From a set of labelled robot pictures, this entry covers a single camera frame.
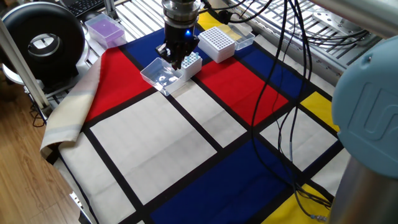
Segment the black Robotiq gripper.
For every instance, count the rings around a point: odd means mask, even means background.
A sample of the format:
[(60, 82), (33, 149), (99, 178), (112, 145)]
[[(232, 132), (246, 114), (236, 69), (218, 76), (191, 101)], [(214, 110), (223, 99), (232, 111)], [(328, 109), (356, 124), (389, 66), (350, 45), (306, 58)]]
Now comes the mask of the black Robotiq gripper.
[(195, 24), (190, 27), (177, 28), (165, 25), (165, 43), (157, 46), (155, 51), (168, 62), (174, 70), (181, 69), (182, 62), (197, 47), (199, 38), (195, 35)]

